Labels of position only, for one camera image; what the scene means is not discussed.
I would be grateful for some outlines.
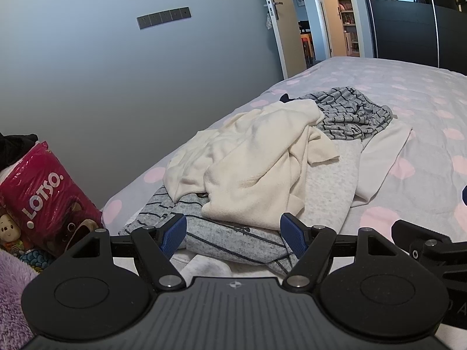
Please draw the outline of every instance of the black wardrobe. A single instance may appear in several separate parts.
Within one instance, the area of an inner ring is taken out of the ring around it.
[[[467,75],[467,0],[367,0],[375,56]]]

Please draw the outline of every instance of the polka dot bedding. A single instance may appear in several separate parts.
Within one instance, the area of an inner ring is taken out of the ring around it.
[[[379,105],[389,106],[412,133],[376,196],[350,209],[341,233],[370,226],[391,238],[391,225],[405,219],[467,240],[467,77],[443,69],[386,59],[336,57],[281,81],[251,102],[211,125],[220,127],[232,115],[290,98],[350,86]],[[133,221],[162,185],[167,155],[109,200],[103,219],[112,235]]]

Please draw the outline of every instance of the wall switch panel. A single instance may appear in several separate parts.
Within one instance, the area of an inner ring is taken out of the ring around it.
[[[137,17],[137,20],[140,30],[142,30],[166,22],[183,20],[184,18],[191,18],[190,8],[188,7],[148,14],[147,16]]]

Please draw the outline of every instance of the purple fluffy blanket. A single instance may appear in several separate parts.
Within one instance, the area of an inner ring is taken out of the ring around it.
[[[21,309],[21,294],[36,271],[26,263],[0,250],[0,349],[17,350],[32,333]]]

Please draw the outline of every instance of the white logo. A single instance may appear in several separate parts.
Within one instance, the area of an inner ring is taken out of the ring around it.
[[[229,283],[228,286],[232,287],[233,289],[240,288],[243,284],[241,284],[239,281],[235,280],[232,283]]]
[[[60,185],[60,180],[63,180],[62,175],[58,176],[55,172],[48,174],[48,180],[45,180],[44,183],[36,191],[37,194],[29,199],[29,206],[31,207],[33,212],[29,213],[29,211],[26,208],[23,208],[22,212],[30,220],[36,217],[38,211],[41,210],[44,206],[44,201],[42,200],[42,197],[47,201],[48,197],[52,196],[54,188],[57,188]]]

